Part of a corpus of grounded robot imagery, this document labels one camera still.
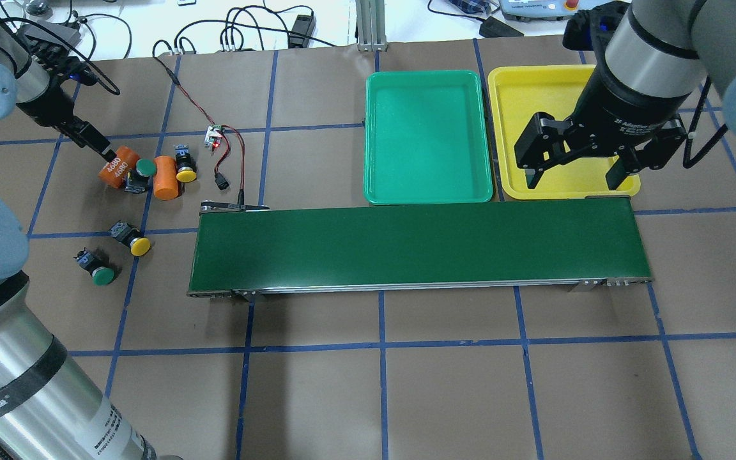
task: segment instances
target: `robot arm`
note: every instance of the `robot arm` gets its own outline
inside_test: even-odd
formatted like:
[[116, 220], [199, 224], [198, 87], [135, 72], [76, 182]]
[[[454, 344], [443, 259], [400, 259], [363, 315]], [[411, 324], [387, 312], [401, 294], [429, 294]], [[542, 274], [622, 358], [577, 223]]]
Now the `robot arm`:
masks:
[[0, 21], [0, 119], [18, 107], [38, 125], [55, 128], [104, 160], [114, 160], [110, 141], [93, 125], [74, 116], [73, 101], [61, 90], [62, 82], [57, 73], [39, 65], [24, 41]]
[[677, 109], [707, 73], [736, 133], [736, 0], [608, 3], [570, 20], [564, 46], [593, 50], [598, 65], [567, 119], [537, 113], [517, 141], [530, 187], [580, 157], [619, 157], [606, 177], [612, 190], [663, 168], [686, 139]]

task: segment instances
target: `black cable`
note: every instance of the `black cable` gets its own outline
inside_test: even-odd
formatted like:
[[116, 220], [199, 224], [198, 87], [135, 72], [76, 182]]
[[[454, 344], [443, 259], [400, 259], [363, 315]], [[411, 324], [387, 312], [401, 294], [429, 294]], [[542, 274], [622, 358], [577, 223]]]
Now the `black cable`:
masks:
[[117, 17], [117, 15], [108, 15], [105, 13], [93, 13], [89, 15], [83, 15], [84, 18], [91, 18], [91, 17], [109, 17], [112, 19], [120, 20], [125, 26], [126, 26], [126, 32], [129, 34], [129, 44], [126, 45], [126, 53], [123, 53], [123, 59], [126, 59], [129, 57], [129, 52], [132, 50], [132, 27], [129, 26], [129, 23], [127, 23], [125, 20]]
[[[231, 13], [237, 12], [234, 15], [234, 18], [231, 18]], [[230, 8], [229, 11], [226, 12], [226, 21], [228, 22], [231, 19], [231, 26], [234, 27], [234, 22], [237, 21], [237, 16], [241, 13], [245, 12], [247, 15], [249, 15], [250, 18], [252, 18], [252, 21], [255, 26], [260, 27], [260, 23], [257, 22], [257, 18], [254, 17], [254, 15], [251, 13], [251, 11], [248, 11], [246, 9], [240, 8], [239, 6], [235, 6], [234, 8]], [[265, 50], [266, 45], [263, 44], [263, 32], [260, 32], [260, 29], [257, 30], [257, 37], [260, 39], [260, 49]]]
[[[229, 35], [228, 31], [231, 30], [231, 43], [229, 42]], [[236, 46], [234, 43], [234, 32], [237, 32], [240, 34], [240, 44]], [[242, 50], [243, 44], [245, 43], [245, 37], [243, 37], [243, 32], [240, 32], [240, 29], [234, 27], [234, 26], [227, 26], [227, 28], [221, 30], [220, 32], [220, 46], [223, 47], [224, 45], [229, 49], [235, 50]]]
[[[196, 26], [197, 24], [209, 23], [209, 22], [220, 23], [220, 24], [230, 24], [229, 21], [222, 20], [222, 19], [202, 19], [202, 20], [196, 20], [194, 22], [191, 22], [191, 23], [187, 24], [186, 26], [183, 26], [183, 28], [178, 32], [178, 34], [176, 35], [176, 37], [180, 37], [180, 35], [184, 32], [184, 30], [186, 30], [186, 29], [188, 29], [188, 28], [190, 28], [192, 26]], [[263, 30], [271, 30], [272, 32], [283, 32], [283, 30], [280, 30], [280, 29], [272, 29], [271, 27], [263, 27], [263, 26], [259, 26], [259, 27], [258, 26], [249, 26], [248, 24], [234, 24], [234, 26], [236, 26], [236, 27], [245, 27], [247, 29], [263, 29]], [[300, 34], [299, 32], [289, 32], [289, 34], [291, 34], [291, 36], [294, 36], [294, 37], [308, 38], [309, 40], [314, 40], [315, 42], [319, 42], [319, 43], [322, 43], [324, 45], [328, 45], [330, 47], [336, 47], [337, 46], [336, 44], [327, 42], [327, 41], [322, 40], [320, 38], [312, 37], [311, 35]]]
[[706, 77], [706, 82], [703, 84], [703, 91], [700, 91], [700, 98], [698, 99], [698, 106], [694, 110], [694, 116], [692, 117], [692, 122], [689, 124], [689, 136], [686, 137], [686, 145], [684, 145], [683, 148], [683, 167], [686, 169], [692, 168], [692, 166], [697, 165], [697, 163], [700, 160], [703, 160], [706, 155], [710, 151], [712, 151], [712, 148], [714, 148], [717, 143], [723, 139], [723, 136], [725, 136], [726, 132], [728, 131], [728, 126], [724, 125], [719, 127], [719, 129], [714, 133], [711, 139], [709, 139], [708, 142], [706, 142], [706, 145], [704, 145], [698, 153], [692, 157], [692, 143], [693, 143], [693, 137], [694, 133], [698, 129], [698, 122], [700, 121], [700, 116], [703, 114], [703, 107], [706, 105], [706, 101], [709, 97], [709, 88], [712, 87], [712, 79], [709, 77]]
[[[283, 24], [283, 30], [286, 32], [286, 47], [289, 47], [289, 45], [291, 43], [291, 36], [289, 35], [289, 26], [288, 26], [288, 24], [286, 24], [286, 21], [283, 20], [283, 18], [280, 15], [278, 15], [274, 11], [270, 10], [266, 6], [260, 6], [260, 5], [243, 6], [243, 8], [241, 10], [247, 12], [249, 10], [249, 8], [254, 8], [254, 9], [258, 9], [258, 10], [265, 10], [266, 12], [271, 13], [272, 15], [274, 15], [275, 17], [277, 17], [278, 20], [280, 20], [280, 23]], [[236, 15], [234, 15], [234, 18], [231, 20], [232, 23], [234, 23], [235, 21], [237, 21], [237, 15], [239, 15], [239, 14], [240, 13], [237, 13]]]
[[155, 57], [155, 49], [156, 49], [156, 47], [158, 47], [158, 45], [160, 45], [161, 43], [163, 43], [164, 45], [166, 45], [167, 50], [169, 50], [169, 54], [170, 55], [172, 55], [172, 54], [175, 53], [175, 51], [172, 50], [172, 46], [169, 45], [169, 42], [167, 42], [166, 40], [158, 40], [157, 42], [155, 42], [155, 44], [152, 45], [152, 57], [153, 58]]
[[81, 23], [82, 26], [86, 27], [87, 30], [90, 32], [90, 36], [93, 37], [93, 46], [90, 47], [90, 54], [87, 55], [87, 59], [92, 59], [93, 54], [96, 52], [96, 44], [98, 44], [98, 41], [96, 40], [96, 34], [93, 32], [93, 28], [90, 27], [90, 24], [87, 24], [87, 21], [84, 21]]
[[435, 9], [430, 8], [430, 4], [431, 3], [433, 3], [433, 0], [427, 0], [427, 11], [429, 11], [429, 12], [436, 13], [438, 15], [446, 15], [446, 17], [464, 17], [464, 18], [467, 18], [467, 19], [474, 19], [474, 20], [477, 20], [479, 22], [484, 22], [484, 20], [482, 18], [480, 18], [480, 17], [472, 17], [472, 15], [458, 15], [458, 14], [454, 14], [454, 13], [448, 13], [448, 12], [445, 12], [445, 11], [436, 11]]
[[195, 54], [198, 54], [198, 50], [195, 49], [195, 44], [192, 43], [192, 40], [190, 40], [189, 38], [186, 38], [186, 37], [181, 37], [181, 41], [178, 42], [178, 47], [180, 47], [181, 52], [184, 53], [184, 54], [186, 54], [186, 52], [184, 51], [184, 48], [183, 48], [183, 41], [184, 40], [186, 40], [186, 41], [189, 42], [189, 46], [192, 47], [192, 52], [195, 53]]
[[70, 20], [73, 18], [73, 0], [70, 0], [70, 14], [67, 15], [67, 19], [65, 19], [64, 24], [67, 26], [67, 24], [70, 23]]
[[[268, 8], [266, 5], [266, 0], [263, 0], [263, 6]], [[314, 8], [311, 8], [309, 5], [294, 5], [290, 6], [289, 8], [286, 8], [284, 10], [275, 11], [275, 13], [284, 13], [284, 12], [290, 12], [291, 10], [294, 10], [295, 8], [308, 8], [310, 12], [312, 12], [312, 17], [314, 17]]]
[[[98, 77], [96, 77], [96, 81], [98, 82], [98, 84], [99, 84], [99, 85], [100, 85], [100, 86], [101, 86], [102, 88], [104, 88], [104, 89], [105, 89], [105, 90], [106, 90], [106, 91], [107, 91], [108, 93], [110, 93], [110, 94], [114, 94], [115, 96], [119, 96], [119, 95], [121, 94], [121, 90], [120, 90], [120, 88], [119, 88], [119, 87], [117, 87], [117, 85], [116, 85], [116, 84], [115, 84], [115, 83], [114, 83], [113, 81], [111, 81], [110, 77], [108, 77], [108, 76], [106, 75], [106, 73], [104, 73], [104, 71], [103, 71], [103, 70], [101, 70], [101, 69], [100, 69], [100, 68], [98, 67], [98, 65], [95, 65], [95, 64], [94, 64], [94, 63], [93, 63], [92, 61], [90, 61], [90, 60], [89, 60], [89, 59], [87, 58], [87, 56], [83, 55], [83, 54], [82, 54], [82, 52], [80, 52], [80, 51], [79, 51], [78, 49], [76, 49], [76, 48], [75, 48], [75, 47], [74, 47], [73, 45], [69, 44], [69, 43], [68, 43], [68, 42], [67, 42], [67, 41], [66, 41], [66, 40], [65, 40], [64, 38], [62, 38], [62, 37], [59, 37], [59, 36], [58, 36], [58, 34], [56, 34], [55, 32], [53, 32], [52, 30], [50, 30], [50, 29], [47, 29], [47, 27], [45, 27], [45, 26], [42, 26], [41, 24], [37, 23], [37, 22], [36, 22], [36, 21], [34, 21], [34, 20], [30, 20], [30, 19], [27, 19], [27, 18], [21, 18], [21, 17], [6, 17], [6, 18], [1, 18], [1, 19], [0, 19], [0, 24], [4, 24], [4, 23], [6, 23], [6, 22], [12, 22], [12, 21], [14, 21], [14, 20], [15, 20], [15, 21], [18, 21], [18, 22], [22, 22], [22, 23], [25, 23], [25, 24], [31, 24], [32, 26], [34, 26], [34, 27], [38, 27], [39, 29], [43, 30], [43, 31], [44, 31], [44, 32], [46, 32], [47, 34], [50, 34], [50, 37], [53, 37], [53, 38], [55, 38], [56, 40], [58, 40], [58, 41], [59, 41], [59, 43], [61, 43], [62, 45], [65, 45], [65, 46], [67, 46], [67, 49], [70, 49], [70, 50], [72, 50], [72, 52], [74, 52], [74, 53], [75, 53], [76, 55], [79, 55], [79, 58], [82, 58], [82, 59], [84, 59], [84, 62], [85, 62], [85, 63], [86, 63], [87, 65], [89, 65], [90, 67], [92, 67], [92, 68], [93, 68], [93, 70], [94, 70], [94, 71], [96, 71], [96, 73], [98, 73], [98, 74], [99, 74], [100, 76], [102, 76], [102, 77], [104, 78], [104, 80], [102, 80], [101, 78], [98, 78]], [[107, 85], [105, 84], [105, 81], [106, 81], [106, 82], [108, 82], [108, 84], [110, 84], [110, 87], [111, 87], [111, 88], [110, 88], [110, 87], [108, 87], [108, 86], [107, 86]]]

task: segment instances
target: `conveyor belt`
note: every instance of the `conveyor belt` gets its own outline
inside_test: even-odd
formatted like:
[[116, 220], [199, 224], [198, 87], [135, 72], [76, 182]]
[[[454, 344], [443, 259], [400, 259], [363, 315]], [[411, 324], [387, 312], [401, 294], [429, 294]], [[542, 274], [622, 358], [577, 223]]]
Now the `conveyor belt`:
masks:
[[209, 211], [189, 295], [650, 279], [626, 198]]

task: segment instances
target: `power adapter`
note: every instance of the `power adapter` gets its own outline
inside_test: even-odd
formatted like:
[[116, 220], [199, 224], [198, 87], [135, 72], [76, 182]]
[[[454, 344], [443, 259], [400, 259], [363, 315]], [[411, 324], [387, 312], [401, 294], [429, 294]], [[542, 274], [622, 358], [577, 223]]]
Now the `power adapter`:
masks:
[[513, 29], [494, 17], [488, 17], [484, 20], [482, 25], [479, 26], [479, 35], [484, 38], [524, 36], [519, 30]]
[[[302, 35], [312, 35], [314, 33], [314, 27], [316, 26], [316, 18], [310, 17], [310, 15], [297, 15], [295, 24], [291, 26], [291, 31]], [[299, 35], [291, 35], [289, 38], [290, 49], [306, 49], [309, 47], [311, 39], [307, 37], [301, 37]]]

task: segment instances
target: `green tray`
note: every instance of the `green tray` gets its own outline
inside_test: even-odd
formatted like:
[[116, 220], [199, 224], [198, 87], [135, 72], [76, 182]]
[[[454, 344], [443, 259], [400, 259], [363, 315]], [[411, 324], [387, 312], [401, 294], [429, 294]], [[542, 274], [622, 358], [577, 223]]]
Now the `green tray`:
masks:
[[189, 295], [649, 279], [626, 198], [209, 211]]
[[490, 200], [482, 84], [475, 72], [379, 72], [368, 78], [365, 90], [366, 200]]

